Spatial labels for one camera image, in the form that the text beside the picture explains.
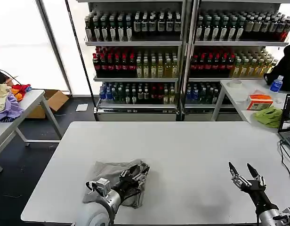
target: white folding table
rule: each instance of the white folding table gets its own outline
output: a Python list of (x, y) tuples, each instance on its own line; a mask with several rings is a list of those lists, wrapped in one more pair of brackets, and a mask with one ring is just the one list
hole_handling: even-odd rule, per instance
[(121, 206), (116, 224), (187, 225), (256, 222), (248, 194), (231, 181), (228, 162), (251, 179), (264, 176), (266, 194), (290, 206), (290, 177), (279, 137), (247, 122), (73, 122), (55, 150), (22, 215), (26, 222), (75, 222), (96, 161), (149, 164), (143, 206)]
[(57, 133), (58, 137), (61, 139), (63, 137), (63, 132), (61, 131), (47, 101), (44, 97), (45, 91), (42, 89), (33, 89), (27, 92), (22, 101), (19, 102), (19, 106), (24, 109), (24, 112), (13, 122), (0, 122), (0, 153), (6, 147), (6, 145), (12, 140), (16, 133), (23, 139), (23, 141), (28, 145), (32, 142), (37, 143), (59, 143), (60, 140), (27, 140), (22, 132), (18, 129), (21, 122), (29, 115), (34, 108), (41, 104), (44, 109), (48, 119), (51, 121), (52, 126)]
[(244, 101), (248, 98), (248, 95), (253, 94), (256, 90), (259, 90), (267, 95), (270, 95), (273, 99), (273, 106), (283, 109), (284, 101), (286, 98), (286, 92), (274, 93), (270, 91), (269, 86), (266, 84), (266, 81), (263, 79), (259, 80), (241, 80), (242, 85), (238, 88), (232, 88), (228, 84), (232, 80), (221, 80), (221, 91), (219, 93), (219, 97), (213, 111), (211, 121), (216, 121), (219, 109), (221, 108), (222, 102), (224, 100), (225, 95), (228, 96), (230, 101), (232, 102), (233, 107), (236, 109), (240, 117), (243, 121), (247, 121), (251, 123), (252, 126), (257, 126), (261, 128), (265, 128), (269, 131), (277, 132), (278, 129), (267, 128), (254, 119), (253, 113), (257, 111), (246, 110), (246, 106), (244, 105)]

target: paper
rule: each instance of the paper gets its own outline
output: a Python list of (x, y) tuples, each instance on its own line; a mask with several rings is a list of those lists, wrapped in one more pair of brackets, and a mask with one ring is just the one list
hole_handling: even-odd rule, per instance
[(77, 106), (76, 111), (77, 112), (86, 111), (87, 108), (88, 108), (88, 104), (81, 104)]

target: black floor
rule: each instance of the black floor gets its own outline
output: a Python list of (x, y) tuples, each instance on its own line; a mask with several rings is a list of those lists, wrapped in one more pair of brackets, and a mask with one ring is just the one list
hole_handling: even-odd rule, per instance
[[(85, 112), (76, 112), (78, 104), (88, 103)], [(91, 98), (72, 98), (55, 113), (59, 126), (66, 131), (72, 121), (94, 121)], [(25, 120), (20, 130), (27, 139), (58, 139), (47, 119)], [(57, 144), (30, 144), (16, 136), (0, 154), (0, 226), (40, 226), (24, 223), (21, 213), (39, 178), (48, 164)]]

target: cardboard box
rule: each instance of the cardboard box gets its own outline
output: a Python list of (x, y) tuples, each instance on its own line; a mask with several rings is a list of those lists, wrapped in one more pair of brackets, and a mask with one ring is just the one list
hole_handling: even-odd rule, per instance
[(273, 100), (269, 95), (254, 94), (247, 99), (247, 110), (262, 110), (272, 105)]
[[(48, 102), (51, 110), (53, 112), (58, 111), (62, 105), (69, 99), (65, 94), (63, 94), (60, 90), (53, 89), (45, 89), (44, 94), (45, 99)], [(35, 107), (35, 109), (27, 116), (28, 119), (45, 119), (46, 114), (42, 109), (41, 105)]]

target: laptop screen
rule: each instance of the laptop screen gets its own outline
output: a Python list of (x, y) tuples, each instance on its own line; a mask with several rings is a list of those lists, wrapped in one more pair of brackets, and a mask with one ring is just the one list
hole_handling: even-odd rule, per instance
[(286, 95), (279, 132), (290, 131), (290, 94)]

